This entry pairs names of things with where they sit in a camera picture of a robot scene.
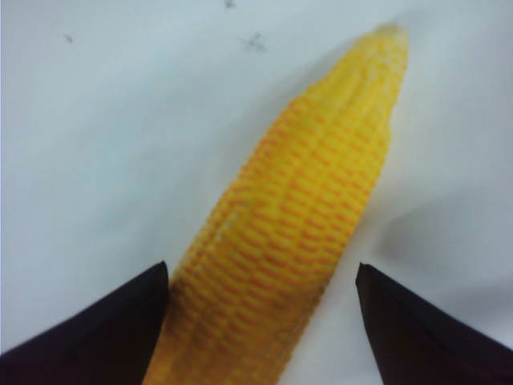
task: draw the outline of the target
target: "white backdrop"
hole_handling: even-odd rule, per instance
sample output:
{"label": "white backdrop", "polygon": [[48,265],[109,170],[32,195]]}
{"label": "white backdrop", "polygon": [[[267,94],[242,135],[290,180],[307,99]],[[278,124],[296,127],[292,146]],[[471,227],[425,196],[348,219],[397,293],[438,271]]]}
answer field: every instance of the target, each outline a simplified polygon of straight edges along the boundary
{"label": "white backdrop", "polygon": [[360,261],[513,347],[513,2],[233,4],[2,2],[2,351],[172,270],[277,113],[390,20],[390,156],[281,385],[380,383]]}

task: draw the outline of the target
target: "white surface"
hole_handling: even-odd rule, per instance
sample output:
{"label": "white surface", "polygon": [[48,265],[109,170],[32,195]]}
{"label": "white surface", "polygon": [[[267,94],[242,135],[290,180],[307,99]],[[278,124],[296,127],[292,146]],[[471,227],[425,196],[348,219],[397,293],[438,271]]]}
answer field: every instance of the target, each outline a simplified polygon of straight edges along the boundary
{"label": "white surface", "polygon": [[360,261],[513,347],[513,2],[2,5],[2,351],[172,269],[289,99],[390,20],[390,157],[281,385],[380,383]]}

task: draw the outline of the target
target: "white cloth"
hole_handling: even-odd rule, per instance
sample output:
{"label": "white cloth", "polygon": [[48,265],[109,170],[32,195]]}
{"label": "white cloth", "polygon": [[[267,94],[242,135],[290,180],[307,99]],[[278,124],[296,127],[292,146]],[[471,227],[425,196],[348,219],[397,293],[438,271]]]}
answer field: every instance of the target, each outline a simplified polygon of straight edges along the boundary
{"label": "white cloth", "polygon": [[513,2],[232,4],[3,2],[2,351],[172,269],[277,113],[391,20],[390,155],[281,385],[380,383],[360,261],[513,347]]}

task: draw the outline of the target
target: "black object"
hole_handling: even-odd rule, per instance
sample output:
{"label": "black object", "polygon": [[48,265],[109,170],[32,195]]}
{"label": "black object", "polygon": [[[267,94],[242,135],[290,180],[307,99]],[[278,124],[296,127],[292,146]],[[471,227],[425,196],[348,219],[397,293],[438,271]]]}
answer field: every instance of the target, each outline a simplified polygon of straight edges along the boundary
{"label": "black object", "polygon": [[167,300],[168,269],[161,262],[0,356],[0,383],[140,385]]}
{"label": "black object", "polygon": [[357,275],[363,320],[385,385],[513,384],[513,351],[371,265]]}

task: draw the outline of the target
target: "yellow corn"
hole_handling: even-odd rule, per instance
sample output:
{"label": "yellow corn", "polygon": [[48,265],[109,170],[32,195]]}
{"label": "yellow corn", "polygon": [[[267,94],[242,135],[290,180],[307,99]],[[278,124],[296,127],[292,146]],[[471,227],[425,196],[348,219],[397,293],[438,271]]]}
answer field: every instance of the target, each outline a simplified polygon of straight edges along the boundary
{"label": "yellow corn", "polygon": [[173,274],[144,384],[277,382],[380,173],[406,57],[382,26],[280,114]]}

